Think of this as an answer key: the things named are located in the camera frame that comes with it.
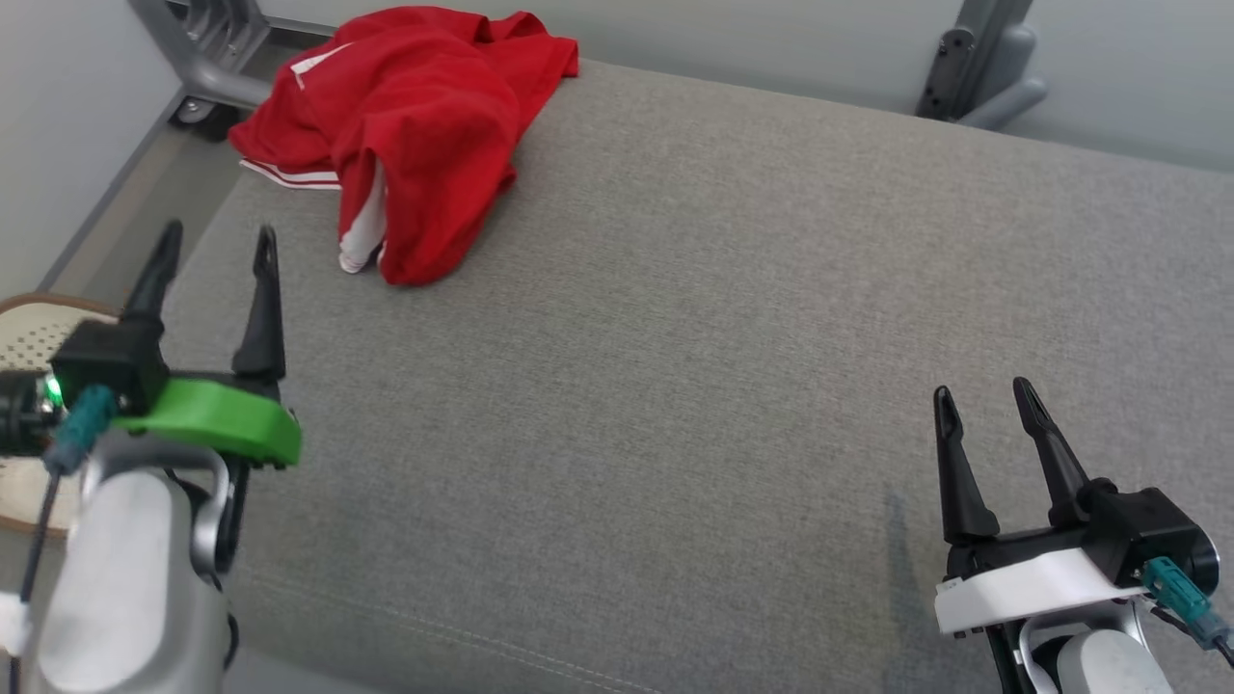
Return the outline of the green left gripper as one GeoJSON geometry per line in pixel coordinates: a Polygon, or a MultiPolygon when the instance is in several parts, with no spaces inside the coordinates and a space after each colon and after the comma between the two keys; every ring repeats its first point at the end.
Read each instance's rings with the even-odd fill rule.
{"type": "MultiPolygon", "coordinates": [[[[121,322],[160,321],[179,272],[181,221],[164,226],[121,312],[121,322]]],[[[283,291],[276,233],[260,226],[251,317],[230,368],[243,379],[283,379],[283,291]]],[[[304,430],[283,404],[217,382],[172,378],[146,414],[121,414],[107,387],[67,408],[49,372],[0,372],[0,454],[39,457],[44,469],[78,470],[106,432],[153,433],[202,445],[255,466],[299,466],[304,430]]]]}

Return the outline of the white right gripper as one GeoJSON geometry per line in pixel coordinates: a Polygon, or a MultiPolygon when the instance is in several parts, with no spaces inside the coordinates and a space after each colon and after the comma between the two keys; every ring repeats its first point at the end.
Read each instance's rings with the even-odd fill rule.
{"type": "MultiPolygon", "coordinates": [[[[1030,379],[1014,378],[1012,389],[1053,500],[1050,526],[1087,522],[1081,493],[1091,478],[1030,379]]],[[[945,580],[937,585],[934,599],[940,633],[995,627],[1146,593],[1137,580],[1119,587],[1099,571],[1085,553],[1082,527],[1000,535],[1000,519],[983,505],[964,449],[960,412],[946,387],[935,389],[933,411],[942,530],[949,546],[945,580]]]]}

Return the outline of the red shirt with white stripes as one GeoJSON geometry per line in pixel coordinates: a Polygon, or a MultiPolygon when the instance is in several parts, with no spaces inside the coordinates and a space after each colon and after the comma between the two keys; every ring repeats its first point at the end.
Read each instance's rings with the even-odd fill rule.
{"type": "Polygon", "coordinates": [[[401,6],[350,19],[283,65],[271,95],[230,143],[295,182],[358,190],[502,175],[559,84],[578,77],[576,40],[534,14],[487,19],[401,6]]]}

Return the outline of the beige woven chair seat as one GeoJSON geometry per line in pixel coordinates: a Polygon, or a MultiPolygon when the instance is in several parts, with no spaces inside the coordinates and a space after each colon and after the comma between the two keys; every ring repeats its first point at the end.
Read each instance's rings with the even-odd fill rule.
{"type": "MultiPolygon", "coordinates": [[[[0,303],[0,372],[44,370],[51,356],[85,319],[114,322],[102,305],[70,296],[25,294],[0,303]]],[[[42,508],[47,470],[39,457],[0,454],[0,529],[31,535],[42,508]]]]}

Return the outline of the grey fabric sofa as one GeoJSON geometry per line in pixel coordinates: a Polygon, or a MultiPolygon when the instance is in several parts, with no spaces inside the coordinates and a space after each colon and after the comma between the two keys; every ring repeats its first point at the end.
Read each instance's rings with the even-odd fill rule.
{"type": "Polygon", "coordinates": [[[1234,621],[1234,175],[592,61],[515,165],[428,288],[251,170],[176,277],[167,359],[225,370],[276,228],[304,462],[251,482],[244,650],[383,692],[1000,692],[933,614],[930,395],[1037,529],[1018,375],[1204,529],[1234,621]]]}

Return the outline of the white paper label tag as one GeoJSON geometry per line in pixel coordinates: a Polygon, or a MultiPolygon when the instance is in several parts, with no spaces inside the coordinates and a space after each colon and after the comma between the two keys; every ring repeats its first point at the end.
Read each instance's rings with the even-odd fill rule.
{"type": "Polygon", "coordinates": [[[17,593],[0,590],[0,650],[21,657],[31,629],[30,601],[23,601],[17,593]]]}

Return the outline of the grey metal frame with caster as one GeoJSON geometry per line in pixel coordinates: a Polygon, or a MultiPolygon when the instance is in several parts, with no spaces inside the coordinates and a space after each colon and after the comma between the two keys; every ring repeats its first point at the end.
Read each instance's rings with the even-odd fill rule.
{"type": "Polygon", "coordinates": [[[269,98],[271,83],[246,73],[271,26],[255,0],[126,0],[181,80],[169,122],[220,144],[269,98]]]}

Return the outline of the grey metal frame post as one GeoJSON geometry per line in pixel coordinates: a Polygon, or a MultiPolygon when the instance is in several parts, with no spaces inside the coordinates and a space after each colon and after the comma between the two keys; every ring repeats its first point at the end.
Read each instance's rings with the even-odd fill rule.
{"type": "Polygon", "coordinates": [[[1000,131],[1048,95],[1025,70],[1037,31],[1025,23],[1034,0],[963,0],[940,35],[916,104],[917,119],[1000,131]]]}

